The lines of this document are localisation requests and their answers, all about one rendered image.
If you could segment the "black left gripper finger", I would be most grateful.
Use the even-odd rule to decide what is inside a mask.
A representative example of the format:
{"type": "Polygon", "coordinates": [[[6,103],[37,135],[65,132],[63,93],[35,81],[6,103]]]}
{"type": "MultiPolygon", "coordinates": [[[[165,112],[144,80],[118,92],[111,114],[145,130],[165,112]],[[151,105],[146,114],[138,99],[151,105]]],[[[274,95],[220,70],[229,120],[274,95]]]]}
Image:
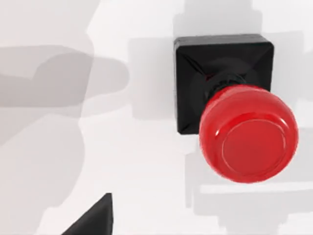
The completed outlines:
{"type": "Polygon", "coordinates": [[[112,233],[112,193],[106,193],[61,235],[112,235],[112,233]]]}

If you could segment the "red push button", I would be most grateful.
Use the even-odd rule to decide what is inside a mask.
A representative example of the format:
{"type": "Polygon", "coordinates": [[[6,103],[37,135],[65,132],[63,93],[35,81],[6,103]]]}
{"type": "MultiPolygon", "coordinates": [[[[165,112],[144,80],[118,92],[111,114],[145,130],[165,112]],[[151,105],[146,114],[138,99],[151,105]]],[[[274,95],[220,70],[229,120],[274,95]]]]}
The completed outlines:
{"type": "Polygon", "coordinates": [[[251,85],[218,91],[200,119],[199,143],[206,162],[238,183],[262,182],[277,175],[291,162],[298,138],[290,107],[251,85]]]}

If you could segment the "black square button base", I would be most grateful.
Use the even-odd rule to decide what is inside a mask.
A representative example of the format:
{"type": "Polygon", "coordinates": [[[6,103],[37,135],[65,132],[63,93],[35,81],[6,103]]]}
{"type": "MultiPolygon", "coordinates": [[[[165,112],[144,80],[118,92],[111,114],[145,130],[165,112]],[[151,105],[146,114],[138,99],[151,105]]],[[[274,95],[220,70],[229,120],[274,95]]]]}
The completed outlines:
{"type": "Polygon", "coordinates": [[[271,89],[274,45],[260,34],[178,37],[174,41],[177,131],[198,134],[215,93],[232,85],[271,89]]]}

